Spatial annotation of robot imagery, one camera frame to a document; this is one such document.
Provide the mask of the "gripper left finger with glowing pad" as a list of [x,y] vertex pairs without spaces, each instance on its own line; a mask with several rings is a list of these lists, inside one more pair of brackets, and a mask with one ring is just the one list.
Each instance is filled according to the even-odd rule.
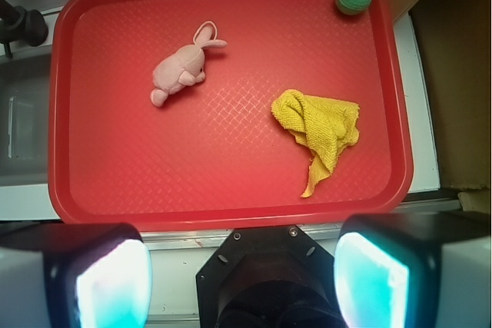
[[3,327],[143,327],[151,279],[130,224],[1,224]]

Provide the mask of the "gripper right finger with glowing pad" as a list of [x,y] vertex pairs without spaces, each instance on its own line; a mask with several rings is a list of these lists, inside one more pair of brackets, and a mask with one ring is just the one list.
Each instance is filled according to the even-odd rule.
[[334,285],[349,327],[489,327],[490,215],[349,217],[334,252]]

